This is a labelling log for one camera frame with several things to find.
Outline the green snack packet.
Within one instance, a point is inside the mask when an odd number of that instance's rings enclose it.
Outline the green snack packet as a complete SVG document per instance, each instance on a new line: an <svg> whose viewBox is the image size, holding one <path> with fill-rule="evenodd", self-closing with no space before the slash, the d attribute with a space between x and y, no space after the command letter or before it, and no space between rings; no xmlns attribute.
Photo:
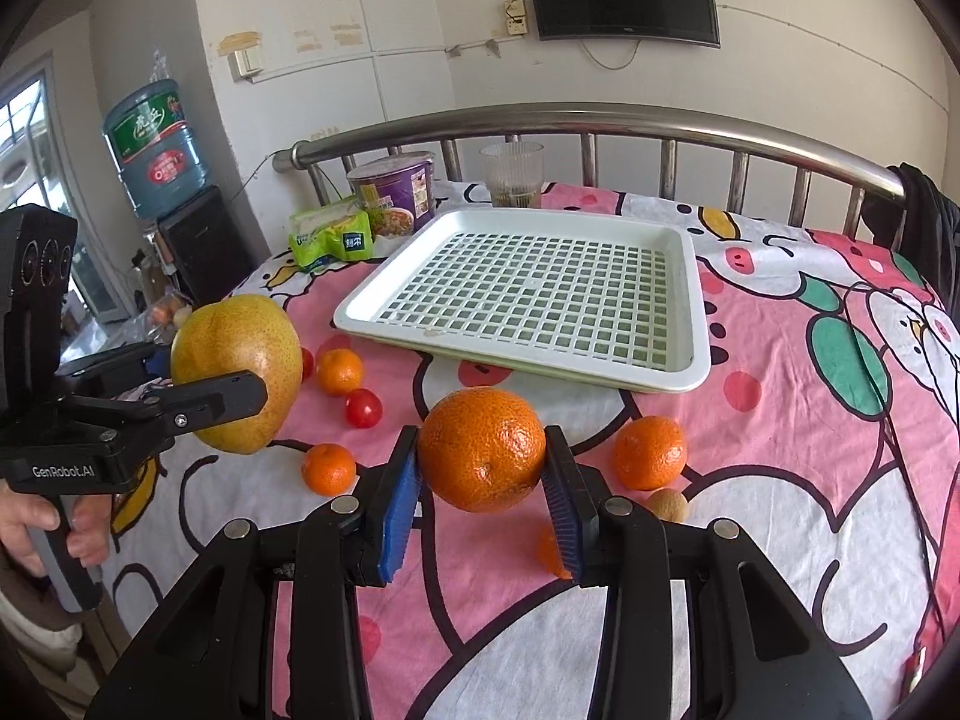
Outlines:
<svg viewBox="0 0 960 720"><path fill-rule="evenodd" d="M373 256L370 216L355 197L300 211L288 220L288 244L302 271L366 262Z"/></svg>

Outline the black jacket on rail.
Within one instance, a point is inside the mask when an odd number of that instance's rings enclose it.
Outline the black jacket on rail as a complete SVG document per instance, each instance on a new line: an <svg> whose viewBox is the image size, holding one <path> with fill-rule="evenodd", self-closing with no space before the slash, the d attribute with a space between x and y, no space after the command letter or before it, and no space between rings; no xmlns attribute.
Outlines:
<svg viewBox="0 0 960 720"><path fill-rule="evenodd" d="M958 205L918 167L901 163L890 171L900 179L903 202L867 193L862 221L877 245L914 266L958 322Z"/></svg>

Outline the small tangerine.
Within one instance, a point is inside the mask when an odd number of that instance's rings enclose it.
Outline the small tangerine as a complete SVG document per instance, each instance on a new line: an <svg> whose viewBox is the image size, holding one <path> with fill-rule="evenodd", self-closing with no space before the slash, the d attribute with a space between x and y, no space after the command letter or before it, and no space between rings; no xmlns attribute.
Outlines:
<svg viewBox="0 0 960 720"><path fill-rule="evenodd" d="M356 461L342 445L314 445L302 457L301 477L318 496L340 496L355 484Z"/></svg>
<svg viewBox="0 0 960 720"><path fill-rule="evenodd" d="M350 348L332 348L317 356L314 379L329 397L346 397L363 385L364 366Z"/></svg>

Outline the wall light switch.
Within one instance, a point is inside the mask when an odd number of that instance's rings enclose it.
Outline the wall light switch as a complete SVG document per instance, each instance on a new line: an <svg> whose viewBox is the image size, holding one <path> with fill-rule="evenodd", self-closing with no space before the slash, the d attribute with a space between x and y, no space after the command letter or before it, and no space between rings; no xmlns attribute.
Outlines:
<svg viewBox="0 0 960 720"><path fill-rule="evenodd" d="M263 72L260 47L249 46L233 50L228 55L228 65L235 82L252 82Z"/></svg>

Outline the red cherry tomato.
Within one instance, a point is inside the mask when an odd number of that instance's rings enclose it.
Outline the red cherry tomato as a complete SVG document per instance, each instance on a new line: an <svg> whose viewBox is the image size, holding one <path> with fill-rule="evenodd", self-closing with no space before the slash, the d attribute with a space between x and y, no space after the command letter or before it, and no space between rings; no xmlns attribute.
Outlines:
<svg viewBox="0 0 960 720"><path fill-rule="evenodd" d="M374 392L368 388L357 388L345 398L343 413L345 421L355 429L370 429L381 421L384 408Z"/></svg>
<svg viewBox="0 0 960 720"><path fill-rule="evenodd" d="M314 356L308 348L301 346L301 382L306 382L314 374Z"/></svg>

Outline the purple instant noodle cup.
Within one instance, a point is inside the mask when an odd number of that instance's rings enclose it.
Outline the purple instant noodle cup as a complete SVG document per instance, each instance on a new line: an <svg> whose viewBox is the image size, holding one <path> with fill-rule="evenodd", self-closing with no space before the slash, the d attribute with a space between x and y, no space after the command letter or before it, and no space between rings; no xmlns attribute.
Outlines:
<svg viewBox="0 0 960 720"><path fill-rule="evenodd" d="M348 172L375 238L409 238L433 219L433 174L426 151L384 156Z"/></svg>

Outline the bag of fruit on floor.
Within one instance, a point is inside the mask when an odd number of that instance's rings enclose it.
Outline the bag of fruit on floor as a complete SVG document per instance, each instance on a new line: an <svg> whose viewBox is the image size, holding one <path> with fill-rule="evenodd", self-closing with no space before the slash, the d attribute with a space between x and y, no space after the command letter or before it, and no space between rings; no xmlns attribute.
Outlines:
<svg viewBox="0 0 960 720"><path fill-rule="evenodd" d="M155 343L169 346L194 312L194 304L177 289L167 288L141 314L125 326L128 343Z"/></svg>

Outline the clear ribbed plastic cup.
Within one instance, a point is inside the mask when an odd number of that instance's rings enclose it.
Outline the clear ribbed plastic cup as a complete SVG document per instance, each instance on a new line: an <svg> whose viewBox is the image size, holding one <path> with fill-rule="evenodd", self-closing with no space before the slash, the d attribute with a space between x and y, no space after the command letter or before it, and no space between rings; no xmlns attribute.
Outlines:
<svg viewBox="0 0 960 720"><path fill-rule="evenodd" d="M483 182L491 204L501 208L537 208L544 188L544 147L535 142L505 142L480 149Z"/></svg>

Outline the brown longan fruit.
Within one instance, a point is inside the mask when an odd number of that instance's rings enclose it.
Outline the brown longan fruit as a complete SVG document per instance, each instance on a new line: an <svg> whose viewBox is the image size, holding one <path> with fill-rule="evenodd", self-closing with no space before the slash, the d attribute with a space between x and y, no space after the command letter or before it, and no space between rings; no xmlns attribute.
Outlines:
<svg viewBox="0 0 960 720"><path fill-rule="evenodd" d="M685 523L690 514L690 502L677 489L659 489L643 505L662 522Z"/></svg>

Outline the steel bed headboard rail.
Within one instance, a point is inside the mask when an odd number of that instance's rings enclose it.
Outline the steel bed headboard rail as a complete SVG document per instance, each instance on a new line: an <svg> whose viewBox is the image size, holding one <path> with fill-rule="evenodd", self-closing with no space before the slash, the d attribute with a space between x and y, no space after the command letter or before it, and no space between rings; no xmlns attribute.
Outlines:
<svg viewBox="0 0 960 720"><path fill-rule="evenodd" d="M755 158L794 169L788 223L800 226L809 206L812 179L827 177L850 188L843 232L856 234L862 204L877 197L903 208L907 194L895 172L815 138L771 125L755 124L727 115L676 107L626 103L494 104L441 110L355 128L348 132L299 140L272 156L278 174L302 171L314 174L325 161L339 160L355 167L358 154L384 149L395 156L405 146L436 142L449 179L460 182L459 143L467 138L501 137L517 142L524 135L576 135L581 153L581 179L589 187L599 182L599 140L602 137L656 140L661 152L659 193L677 195L679 146L716 148L732 154L726 210L740 213L747 195L748 169Z"/></svg>

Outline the large orange tangerine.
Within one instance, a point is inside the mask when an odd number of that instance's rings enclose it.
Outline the large orange tangerine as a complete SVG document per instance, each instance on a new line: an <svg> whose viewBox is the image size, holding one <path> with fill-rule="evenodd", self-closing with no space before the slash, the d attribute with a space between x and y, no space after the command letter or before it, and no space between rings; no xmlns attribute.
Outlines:
<svg viewBox="0 0 960 720"><path fill-rule="evenodd" d="M526 400L500 388L464 388L438 401L416 439L423 479L459 511L491 514L539 484L545 429Z"/></svg>

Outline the orange tangerine under gripper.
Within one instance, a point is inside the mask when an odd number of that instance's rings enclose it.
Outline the orange tangerine under gripper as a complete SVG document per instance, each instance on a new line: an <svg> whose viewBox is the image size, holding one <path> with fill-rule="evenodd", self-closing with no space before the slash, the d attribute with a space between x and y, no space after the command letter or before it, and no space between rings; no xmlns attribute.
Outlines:
<svg viewBox="0 0 960 720"><path fill-rule="evenodd" d="M549 574L562 580L571 580L571 572L568 571L563 562L562 553L560 553L560 548L556 543L555 532L551 525L544 525L540 528L537 543L535 543L535 554L537 554L540 566L544 567Z"/></svg>

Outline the white perforated plastic tray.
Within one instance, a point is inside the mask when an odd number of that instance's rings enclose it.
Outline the white perforated plastic tray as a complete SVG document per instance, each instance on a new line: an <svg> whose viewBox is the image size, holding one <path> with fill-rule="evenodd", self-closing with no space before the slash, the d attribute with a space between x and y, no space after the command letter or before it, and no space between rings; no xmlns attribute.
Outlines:
<svg viewBox="0 0 960 720"><path fill-rule="evenodd" d="M342 332L631 392L711 371L692 238L581 211L464 206L434 218L334 312Z"/></svg>

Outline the large yellow pear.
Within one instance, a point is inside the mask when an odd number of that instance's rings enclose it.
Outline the large yellow pear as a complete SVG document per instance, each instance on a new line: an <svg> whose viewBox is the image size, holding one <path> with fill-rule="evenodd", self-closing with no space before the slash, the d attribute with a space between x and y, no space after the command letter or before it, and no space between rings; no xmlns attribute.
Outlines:
<svg viewBox="0 0 960 720"><path fill-rule="evenodd" d="M260 294L239 294L194 310L172 342L172 383L245 371L265 385L262 410L195 433L208 447L228 454L255 454L286 421L301 387L298 333L285 310Z"/></svg>

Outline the medium orange tangerine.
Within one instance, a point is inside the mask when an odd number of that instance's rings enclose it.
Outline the medium orange tangerine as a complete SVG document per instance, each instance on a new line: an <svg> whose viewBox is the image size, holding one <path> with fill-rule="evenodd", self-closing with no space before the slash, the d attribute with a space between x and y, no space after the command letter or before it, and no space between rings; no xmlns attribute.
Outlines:
<svg viewBox="0 0 960 720"><path fill-rule="evenodd" d="M682 426L663 416L635 419L613 441L612 470L630 491L656 491L674 483L686 465Z"/></svg>

